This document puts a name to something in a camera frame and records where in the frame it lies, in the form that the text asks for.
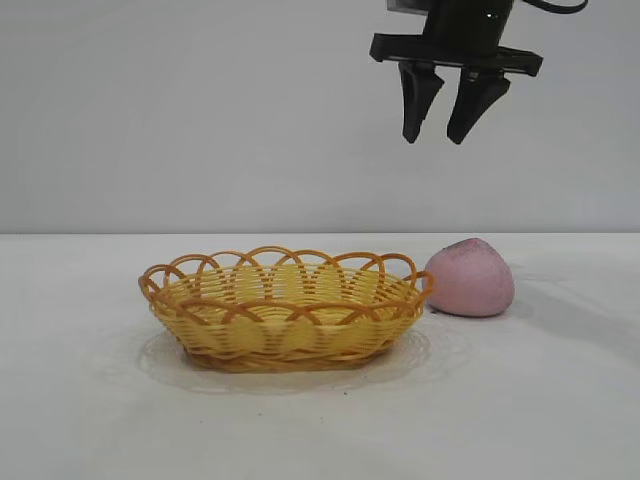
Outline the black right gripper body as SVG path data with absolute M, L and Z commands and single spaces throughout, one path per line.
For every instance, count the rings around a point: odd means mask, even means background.
M 512 12 L 512 1 L 389 1 L 395 13 L 424 15 L 420 34 L 376 33 L 370 56 L 377 62 L 417 62 L 535 77 L 543 58 L 504 47 L 502 34 Z

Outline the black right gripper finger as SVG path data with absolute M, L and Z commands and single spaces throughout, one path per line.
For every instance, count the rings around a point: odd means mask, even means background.
M 404 139 L 413 144 L 419 137 L 427 113 L 444 85 L 432 64 L 403 61 L 398 64 L 403 94 Z
M 501 70 L 463 68 L 447 137 L 460 145 L 482 115 L 508 92 L 510 85 Z

